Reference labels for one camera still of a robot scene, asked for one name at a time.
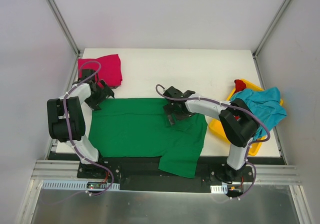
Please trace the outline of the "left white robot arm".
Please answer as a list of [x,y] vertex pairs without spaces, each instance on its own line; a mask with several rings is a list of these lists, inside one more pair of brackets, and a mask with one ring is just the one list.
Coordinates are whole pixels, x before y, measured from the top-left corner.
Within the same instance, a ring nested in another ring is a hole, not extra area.
[[80,77],[63,96],[47,101],[48,131],[52,139],[66,143],[79,157],[81,164],[89,165],[88,172],[94,178],[101,178],[106,167],[100,152],[86,135],[86,123],[82,104],[91,110],[101,109],[100,104],[114,91],[98,77],[93,69],[81,70]]

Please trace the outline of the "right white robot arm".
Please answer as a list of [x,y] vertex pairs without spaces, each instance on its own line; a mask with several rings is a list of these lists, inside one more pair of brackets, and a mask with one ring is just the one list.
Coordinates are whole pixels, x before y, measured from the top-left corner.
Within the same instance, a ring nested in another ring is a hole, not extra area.
[[220,121],[231,145],[227,160],[223,167],[215,171],[215,177],[229,184],[241,178],[246,166],[249,142],[253,140],[259,127],[245,102],[241,99],[221,102],[194,91],[181,92],[173,86],[166,89],[162,95],[168,100],[163,109],[171,125],[174,125],[176,120],[184,120],[195,114]]

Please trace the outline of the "green t shirt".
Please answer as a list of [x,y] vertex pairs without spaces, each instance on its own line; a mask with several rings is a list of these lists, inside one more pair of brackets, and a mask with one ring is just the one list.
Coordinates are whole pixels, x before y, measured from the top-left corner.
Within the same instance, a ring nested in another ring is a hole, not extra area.
[[109,99],[92,113],[89,141],[103,157],[159,157],[161,171],[194,178],[207,122],[195,114],[174,125],[165,99]]

